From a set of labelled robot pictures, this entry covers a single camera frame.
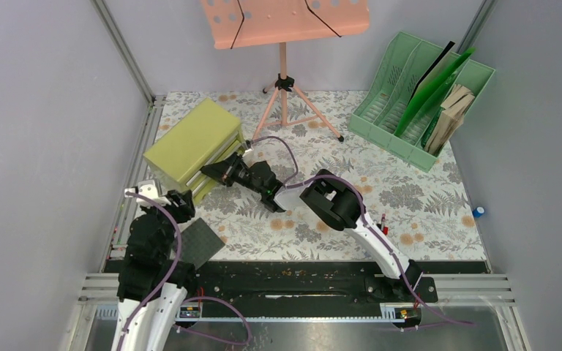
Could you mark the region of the green puzzle book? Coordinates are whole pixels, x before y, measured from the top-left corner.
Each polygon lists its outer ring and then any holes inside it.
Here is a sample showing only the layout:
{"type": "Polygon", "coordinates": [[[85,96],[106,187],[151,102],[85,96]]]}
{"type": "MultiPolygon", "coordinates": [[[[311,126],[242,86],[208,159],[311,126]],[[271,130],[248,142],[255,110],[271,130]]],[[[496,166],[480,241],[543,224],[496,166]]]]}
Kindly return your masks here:
{"type": "Polygon", "coordinates": [[[428,141],[430,140],[437,124],[438,124],[438,120],[440,118],[440,115],[442,113],[443,109],[441,108],[432,118],[432,120],[430,121],[428,127],[426,128],[423,136],[421,137],[421,148],[424,149],[427,146],[428,141]]]}

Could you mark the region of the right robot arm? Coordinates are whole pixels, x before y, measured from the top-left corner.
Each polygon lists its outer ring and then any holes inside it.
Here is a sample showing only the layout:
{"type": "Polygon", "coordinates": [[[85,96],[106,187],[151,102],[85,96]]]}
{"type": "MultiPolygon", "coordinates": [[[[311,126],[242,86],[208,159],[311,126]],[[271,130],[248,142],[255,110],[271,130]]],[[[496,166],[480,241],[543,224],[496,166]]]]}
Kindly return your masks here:
{"type": "Polygon", "coordinates": [[[307,206],[328,227],[350,235],[367,251],[391,279],[390,290],[397,300],[409,301],[419,292],[423,271],[373,223],[362,195],[348,181],[322,169],[306,181],[284,185],[267,162],[247,166],[237,153],[203,166],[201,172],[224,186],[238,183],[252,190],[271,212],[307,206]]]}

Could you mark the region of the green file organizer rack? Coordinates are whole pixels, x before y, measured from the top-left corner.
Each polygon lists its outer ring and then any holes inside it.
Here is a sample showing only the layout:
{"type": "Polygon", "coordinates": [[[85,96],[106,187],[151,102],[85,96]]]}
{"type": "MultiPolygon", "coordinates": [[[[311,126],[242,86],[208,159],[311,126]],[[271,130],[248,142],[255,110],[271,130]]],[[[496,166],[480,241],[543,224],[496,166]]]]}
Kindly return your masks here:
{"type": "Polygon", "coordinates": [[[425,151],[455,85],[478,97],[495,73],[471,59],[473,48],[451,52],[412,34],[399,32],[388,44],[367,96],[352,112],[348,128],[356,135],[428,172],[440,153],[425,151]]]}

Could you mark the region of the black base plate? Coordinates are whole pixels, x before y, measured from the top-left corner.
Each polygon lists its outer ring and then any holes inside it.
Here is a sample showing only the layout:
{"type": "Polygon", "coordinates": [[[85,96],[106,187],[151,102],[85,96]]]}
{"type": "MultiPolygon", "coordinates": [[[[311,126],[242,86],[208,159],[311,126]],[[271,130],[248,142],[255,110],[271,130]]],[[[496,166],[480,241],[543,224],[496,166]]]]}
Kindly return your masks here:
{"type": "Polygon", "coordinates": [[[194,304],[228,307],[235,313],[306,309],[309,312],[359,312],[377,305],[414,306],[421,298],[442,297],[433,279],[438,274],[486,273],[471,261],[419,261],[423,276],[410,293],[404,281],[386,278],[374,262],[209,261],[195,268],[194,304]]]}

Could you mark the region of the yellow-green drawer cabinet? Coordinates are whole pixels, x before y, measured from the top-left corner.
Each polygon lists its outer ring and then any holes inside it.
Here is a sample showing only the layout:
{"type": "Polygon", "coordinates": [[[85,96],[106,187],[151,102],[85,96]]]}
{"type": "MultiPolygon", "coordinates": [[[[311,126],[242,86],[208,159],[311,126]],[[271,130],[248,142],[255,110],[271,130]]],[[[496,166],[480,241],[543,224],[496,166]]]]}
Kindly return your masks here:
{"type": "Polygon", "coordinates": [[[217,185],[201,168],[243,154],[244,136],[239,118],[206,98],[190,110],[144,154],[147,165],[164,189],[190,190],[194,203],[217,185]]]}

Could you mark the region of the dark grey studded plate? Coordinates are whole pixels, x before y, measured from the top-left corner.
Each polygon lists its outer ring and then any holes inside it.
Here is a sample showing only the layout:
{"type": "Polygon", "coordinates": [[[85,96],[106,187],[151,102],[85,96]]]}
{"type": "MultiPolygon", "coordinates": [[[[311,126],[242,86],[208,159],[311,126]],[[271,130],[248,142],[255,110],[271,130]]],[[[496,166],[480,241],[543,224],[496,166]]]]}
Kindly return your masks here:
{"type": "Polygon", "coordinates": [[[199,269],[225,247],[225,242],[202,219],[198,218],[181,233],[179,261],[199,269]]]}

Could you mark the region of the floral tablecloth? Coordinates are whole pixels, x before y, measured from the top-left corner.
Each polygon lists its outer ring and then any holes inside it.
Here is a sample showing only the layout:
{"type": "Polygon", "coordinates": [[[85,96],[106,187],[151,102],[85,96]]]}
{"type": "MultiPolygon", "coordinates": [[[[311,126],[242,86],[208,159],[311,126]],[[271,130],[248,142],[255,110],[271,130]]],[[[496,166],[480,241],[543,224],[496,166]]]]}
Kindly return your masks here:
{"type": "MultiPolygon", "coordinates": [[[[257,160],[294,184],[326,169],[361,192],[370,216],[383,222],[393,244],[414,260],[485,260],[487,255],[450,148],[423,172],[349,132],[362,91],[310,91],[326,117],[312,118],[307,102],[291,97],[293,126],[263,130],[257,160]]],[[[267,211],[242,186],[214,186],[196,214],[225,243],[219,260],[366,260],[348,235],[327,227],[308,208],[267,211]]]]}

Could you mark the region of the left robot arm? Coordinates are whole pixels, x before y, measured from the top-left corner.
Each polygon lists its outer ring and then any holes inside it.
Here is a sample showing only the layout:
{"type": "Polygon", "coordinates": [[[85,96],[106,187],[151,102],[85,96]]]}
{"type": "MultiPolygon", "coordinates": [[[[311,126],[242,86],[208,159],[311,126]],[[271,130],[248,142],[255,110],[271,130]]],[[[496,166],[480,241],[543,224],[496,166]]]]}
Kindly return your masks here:
{"type": "Polygon", "coordinates": [[[142,215],[130,235],[118,275],[118,317],[112,350],[162,350],[183,301],[195,296],[195,266],[181,261],[179,224],[195,215],[191,191],[164,192],[156,179],[124,191],[142,215]]]}

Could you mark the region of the pink music stand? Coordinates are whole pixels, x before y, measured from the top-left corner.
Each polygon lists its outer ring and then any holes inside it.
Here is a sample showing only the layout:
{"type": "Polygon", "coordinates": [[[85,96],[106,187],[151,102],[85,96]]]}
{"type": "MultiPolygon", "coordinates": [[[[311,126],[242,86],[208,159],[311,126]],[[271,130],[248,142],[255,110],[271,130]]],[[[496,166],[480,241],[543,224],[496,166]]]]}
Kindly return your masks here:
{"type": "Polygon", "coordinates": [[[269,115],[276,101],[281,106],[281,118],[277,124],[282,127],[292,125],[288,119],[288,95],[295,93],[313,112],[306,121],[319,120],[338,141],[344,141],[340,132],[289,76],[287,45],[365,32],[370,25],[367,1],[202,1],[201,6],[216,49],[271,44],[279,48],[280,71],[277,79],[262,90],[271,94],[271,98],[255,129],[254,138],[259,138],[264,128],[272,126],[269,115]]]}

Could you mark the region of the red marker pen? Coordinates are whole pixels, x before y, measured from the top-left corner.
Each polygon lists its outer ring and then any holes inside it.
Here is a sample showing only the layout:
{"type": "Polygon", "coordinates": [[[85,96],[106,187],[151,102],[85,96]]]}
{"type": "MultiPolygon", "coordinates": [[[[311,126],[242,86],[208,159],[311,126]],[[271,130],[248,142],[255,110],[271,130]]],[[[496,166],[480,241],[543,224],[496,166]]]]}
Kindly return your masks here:
{"type": "Polygon", "coordinates": [[[381,223],[380,223],[381,232],[387,236],[389,228],[386,226],[386,215],[382,214],[381,216],[381,223]]]}

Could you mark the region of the green transparent folder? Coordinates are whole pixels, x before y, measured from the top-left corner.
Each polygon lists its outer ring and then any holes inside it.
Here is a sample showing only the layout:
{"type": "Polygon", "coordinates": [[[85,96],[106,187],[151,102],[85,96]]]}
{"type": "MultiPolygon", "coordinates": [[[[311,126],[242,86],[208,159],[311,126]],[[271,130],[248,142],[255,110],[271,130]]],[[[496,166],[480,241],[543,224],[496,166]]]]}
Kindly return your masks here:
{"type": "Polygon", "coordinates": [[[407,129],[408,125],[415,118],[416,114],[427,102],[427,100],[447,81],[447,79],[457,71],[457,69],[465,63],[469,57],[475,52],[475,47],[467,49],[462,55],[458,56],[456,60],[443,69],[435,78],[429,80],[423,88],[419,89],[414,97],[409,101],[409,104],[400,119],[397,128],[394,131],[396,137],[401,137],[403,132],[407,129]]]}

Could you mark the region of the purple puzzle book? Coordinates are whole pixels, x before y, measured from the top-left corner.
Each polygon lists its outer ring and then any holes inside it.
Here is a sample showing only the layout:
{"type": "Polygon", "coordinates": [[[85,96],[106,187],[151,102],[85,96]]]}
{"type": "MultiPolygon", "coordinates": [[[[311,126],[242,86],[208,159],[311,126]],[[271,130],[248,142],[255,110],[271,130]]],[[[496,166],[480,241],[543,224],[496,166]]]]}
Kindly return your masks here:
{"type": "Polygon", "coordinates": [[[469,88],[454,84],[450,94],[440,105],[440,109],[442,108],[443,111],[427,146],[423,150],[436,156],[445,142],[463,124],[465,114],[474,100],[475,96],[469,88]]]}

